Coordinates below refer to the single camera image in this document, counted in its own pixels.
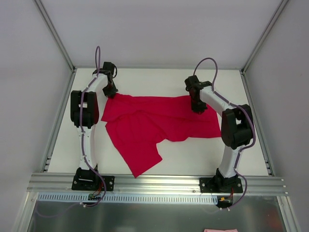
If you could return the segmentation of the red t-shirt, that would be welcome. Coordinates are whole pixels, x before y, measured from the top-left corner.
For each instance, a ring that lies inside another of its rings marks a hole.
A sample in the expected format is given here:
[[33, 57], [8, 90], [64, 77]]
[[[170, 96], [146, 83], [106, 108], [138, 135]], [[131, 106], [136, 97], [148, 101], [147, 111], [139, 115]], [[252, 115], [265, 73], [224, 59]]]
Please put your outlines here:
[[198, 114], [190, 96], [153, 97], [116, 94], [108, 99], [101, 121], [134, 177], [162, 161], [157, 144], [163, 140], [220, 138], [217, 113], [208, 107]]

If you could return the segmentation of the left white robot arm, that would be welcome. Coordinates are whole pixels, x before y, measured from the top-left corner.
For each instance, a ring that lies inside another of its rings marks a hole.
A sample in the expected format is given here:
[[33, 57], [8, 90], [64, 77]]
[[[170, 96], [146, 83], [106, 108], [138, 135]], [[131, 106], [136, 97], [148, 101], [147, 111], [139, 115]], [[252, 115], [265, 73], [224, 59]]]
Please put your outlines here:
[[73, 90], [70, 93], [70, 119], [78, 132], [81, 170], [98, 169], [95, 130], [107, 101], [114, 98], [118, 92], [113, 79], [113, 72], [96, 70], [84, 89]]

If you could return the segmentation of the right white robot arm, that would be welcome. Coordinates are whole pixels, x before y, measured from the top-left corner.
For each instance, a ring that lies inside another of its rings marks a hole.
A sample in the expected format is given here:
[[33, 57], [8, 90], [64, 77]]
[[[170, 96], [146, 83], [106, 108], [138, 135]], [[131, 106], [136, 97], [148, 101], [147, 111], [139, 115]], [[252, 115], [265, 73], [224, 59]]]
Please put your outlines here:
[[235, 183], [238, 162], [244, 149], [256, 141], [251, 107], [236, 105], [213, 90], [211, 83], [201, 82], [186, 85], [191, 98], [191, 109], [201, 114], [210, 106], [221, 117], [221, 138], [225, 145], [219, 168], [213, 177], [215, 188], [225, 192]]

